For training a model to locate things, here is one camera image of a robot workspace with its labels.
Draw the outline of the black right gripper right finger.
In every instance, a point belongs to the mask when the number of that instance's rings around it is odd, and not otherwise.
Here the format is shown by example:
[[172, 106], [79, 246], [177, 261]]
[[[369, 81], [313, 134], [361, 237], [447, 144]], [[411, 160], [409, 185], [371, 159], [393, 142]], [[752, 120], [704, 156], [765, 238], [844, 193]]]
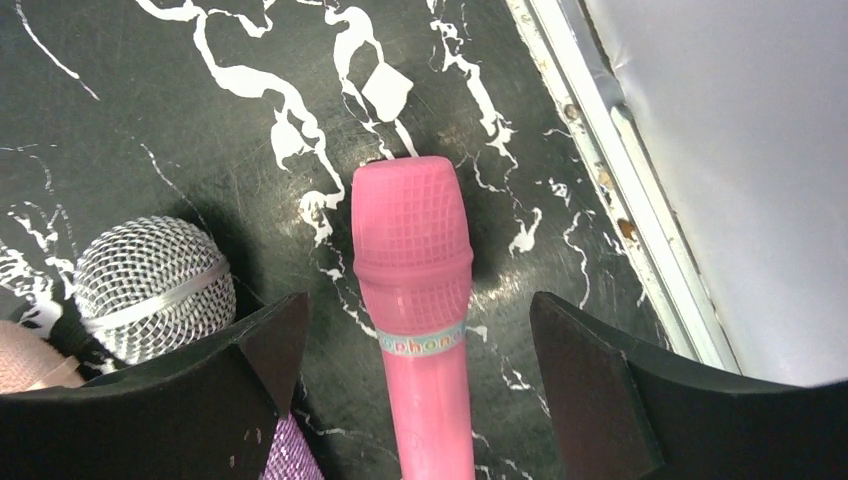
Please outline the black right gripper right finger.
[[843, 479], [847, 385], [790, 386], [640, 340], [549, 292], [529, 320], [569, 479]]

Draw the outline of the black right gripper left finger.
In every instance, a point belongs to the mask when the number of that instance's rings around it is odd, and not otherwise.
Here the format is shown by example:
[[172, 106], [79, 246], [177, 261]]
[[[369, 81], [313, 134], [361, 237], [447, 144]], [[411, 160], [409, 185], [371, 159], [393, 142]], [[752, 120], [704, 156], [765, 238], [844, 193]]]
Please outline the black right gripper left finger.
[[294, 293], [81, 387], [1, 399], [5, 479], [261, 479], [310, 325]]

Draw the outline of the grey-headed glitter microphone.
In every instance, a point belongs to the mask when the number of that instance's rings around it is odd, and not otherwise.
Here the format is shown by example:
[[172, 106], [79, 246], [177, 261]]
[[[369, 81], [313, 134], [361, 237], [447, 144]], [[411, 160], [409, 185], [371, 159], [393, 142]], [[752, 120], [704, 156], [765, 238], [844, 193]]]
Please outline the grey-headed glitter microphone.
[[[206, 232], [173, 217], [130, 220], [98, 236], [78, 259], [74, 293], [82, 326], [121, 362], [116, 371], [242, 320], [225, 255]], [[289, 410], [261, 479], [320, 477]]]

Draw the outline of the beige microphone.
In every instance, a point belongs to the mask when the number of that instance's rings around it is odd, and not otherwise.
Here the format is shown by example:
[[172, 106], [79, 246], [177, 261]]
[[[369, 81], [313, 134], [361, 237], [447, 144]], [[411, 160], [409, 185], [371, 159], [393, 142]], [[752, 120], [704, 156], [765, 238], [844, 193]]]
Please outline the beige microphone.
[[81, 387], [84, 380], [78, 367], [74, 357], [63, 356], [31, 330], [1, 321], [2, 394]]

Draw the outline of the pink microphone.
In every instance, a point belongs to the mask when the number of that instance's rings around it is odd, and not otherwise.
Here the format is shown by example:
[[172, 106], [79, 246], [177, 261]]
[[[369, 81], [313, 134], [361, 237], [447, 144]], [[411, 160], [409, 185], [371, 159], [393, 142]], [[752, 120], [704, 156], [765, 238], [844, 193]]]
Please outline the pink microphone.
[[382, 351], [402, 476], [475, 476], [466, 316], [473, 251], [452, 163], [382, 160], [352, 183], [354, 272]]

